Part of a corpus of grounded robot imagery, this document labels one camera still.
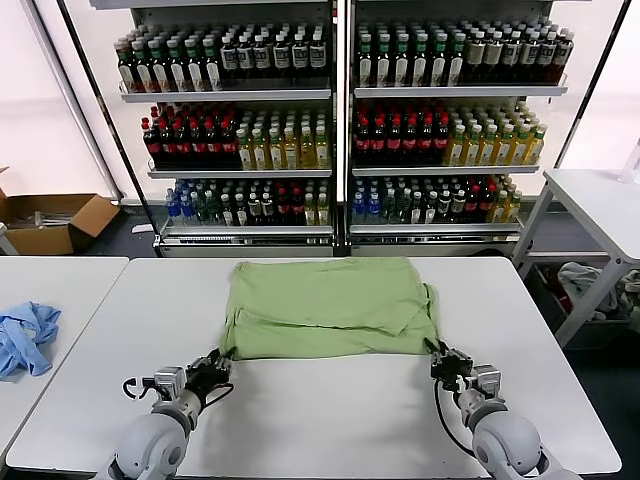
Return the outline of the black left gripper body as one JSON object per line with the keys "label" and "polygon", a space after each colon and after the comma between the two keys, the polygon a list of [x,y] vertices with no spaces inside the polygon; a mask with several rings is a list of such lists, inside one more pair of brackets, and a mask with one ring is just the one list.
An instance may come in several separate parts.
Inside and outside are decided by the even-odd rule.
{"label": "black left gripper body", "polygon": [[206,399],[220,385],[228,383],[230,371],[217,366],[198,366],[197,368],[189,368],[186,376],[185,388],[199,399]]}

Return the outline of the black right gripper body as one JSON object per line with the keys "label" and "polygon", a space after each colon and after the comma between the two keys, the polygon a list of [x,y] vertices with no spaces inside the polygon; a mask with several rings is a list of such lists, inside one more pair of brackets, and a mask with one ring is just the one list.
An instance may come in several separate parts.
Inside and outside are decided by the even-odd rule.
{"label": "black right gripper body", "polygon": [[470,365],[447,365],[441,362],[433,365],[431,363],[430,373],[431,378],[439,381],[445,391],[458,392],[459,381],[470,376],[472,368],[472,359]]}

